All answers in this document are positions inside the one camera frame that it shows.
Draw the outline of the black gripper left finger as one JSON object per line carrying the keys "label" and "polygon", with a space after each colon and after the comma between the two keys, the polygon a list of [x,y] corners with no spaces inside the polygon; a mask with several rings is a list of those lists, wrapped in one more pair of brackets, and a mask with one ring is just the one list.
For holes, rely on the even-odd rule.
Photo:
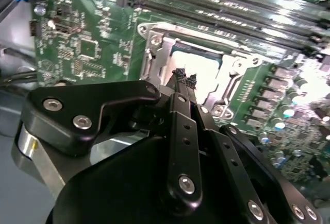
{"label": "black gripper left finger", "polygon": [[123,136],[140,139],[123,150],[124,160],[149,159],[142,151],[161,144],[156,190],[176,210],[194,210],[203,197],[197,125],[196,75],[175,69],[167,85],[138,80],[66,85],[31,91],[21,114],[16,144],[54,197],[79,172],[91,166],[93,146]]}

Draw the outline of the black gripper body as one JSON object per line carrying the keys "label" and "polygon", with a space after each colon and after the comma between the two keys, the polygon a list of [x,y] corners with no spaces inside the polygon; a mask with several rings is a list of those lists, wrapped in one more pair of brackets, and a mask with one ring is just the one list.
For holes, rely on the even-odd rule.
{"label": "black gripper body", "polygon": [[75,175],[60,192],[53,223],[244,223],[223,169],[200,155],[203,200],[179,217],[161,201],[168,146],[137,142]]}

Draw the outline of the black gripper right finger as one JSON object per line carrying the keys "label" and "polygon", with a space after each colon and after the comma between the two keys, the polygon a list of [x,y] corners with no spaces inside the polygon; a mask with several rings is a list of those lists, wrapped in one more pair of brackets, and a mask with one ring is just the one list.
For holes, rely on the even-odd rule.
{"label": "black gripper right finger", "polygon": [[270,164],[258,148],[232,125],[218,127],[210,112],[194,105],[198,135],[215,171],[212,183],[224,180],[215,193],[231,200],[237,223],[322,223],[312,204]]}

